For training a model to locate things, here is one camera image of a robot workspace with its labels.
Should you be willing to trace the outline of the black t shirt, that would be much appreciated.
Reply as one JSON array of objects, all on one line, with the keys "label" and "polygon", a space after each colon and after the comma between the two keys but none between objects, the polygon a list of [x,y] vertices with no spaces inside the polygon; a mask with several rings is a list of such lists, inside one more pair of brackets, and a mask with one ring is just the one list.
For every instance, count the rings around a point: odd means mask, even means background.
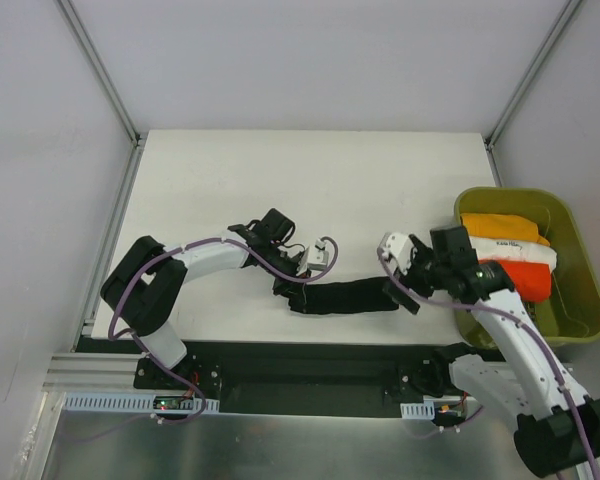
[{"label": "black t shirt", "polygon": [[385,279],[372,277],[325,284],[293,284],[282,294],[292,312],[305,315],[353,315],[399,309],[384,292]]}]

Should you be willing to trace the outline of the olive green plastic bin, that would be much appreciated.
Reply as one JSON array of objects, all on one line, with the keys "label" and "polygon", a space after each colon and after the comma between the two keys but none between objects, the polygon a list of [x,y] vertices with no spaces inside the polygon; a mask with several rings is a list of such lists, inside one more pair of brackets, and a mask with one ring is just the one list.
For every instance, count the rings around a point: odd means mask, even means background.
[{"label": "olive green plastic bin", "polygon": [[557,267],[549,298],[527,305],[534,323],[553,348],[600,339],[600,289],[567,204],[540,189],[474,187],[455,201],[455,218],[464,213],[518,215],[536,223],[557,252]]}]

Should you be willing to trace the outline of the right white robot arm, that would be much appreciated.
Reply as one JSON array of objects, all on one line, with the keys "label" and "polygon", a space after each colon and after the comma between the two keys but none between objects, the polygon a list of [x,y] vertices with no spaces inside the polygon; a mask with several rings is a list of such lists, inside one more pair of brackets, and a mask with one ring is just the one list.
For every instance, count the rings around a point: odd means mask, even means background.
[{"label": "right white robot arm", "polygon": [[430,244],[388,232],[376,254],[395,301],[411,313],[450,296],[448,309],[470,313],[515,376],[509,381],[466,343],[441,348],[430,369],[441,394],[457,389],[497,414],[519,457],[538,478],[585,464],[600,479],[600,398],[571,375],[527,313],[513,281],[495,261],[479,261],[463,226],[433,229]]}]

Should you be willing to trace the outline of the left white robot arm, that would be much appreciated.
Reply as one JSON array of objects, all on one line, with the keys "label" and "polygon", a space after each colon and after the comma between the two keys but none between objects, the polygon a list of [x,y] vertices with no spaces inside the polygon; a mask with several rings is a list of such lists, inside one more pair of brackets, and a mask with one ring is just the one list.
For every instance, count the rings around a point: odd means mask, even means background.
[{"label": "left white robot arm", "polygon": [[283,244],[295,223],[272,208],[260,220],[235,224],[192,247],[168,248],[155,238],[138,238],[109,274],[101,299],[123,320],[145,351],[159,363],[156,375],[168,388],[184,387],[191,377],[186,346],[170,323],[180,291],[188,282],[225,270],[260,266],[293,278],[308,278],[306,252],[290,255]]}]

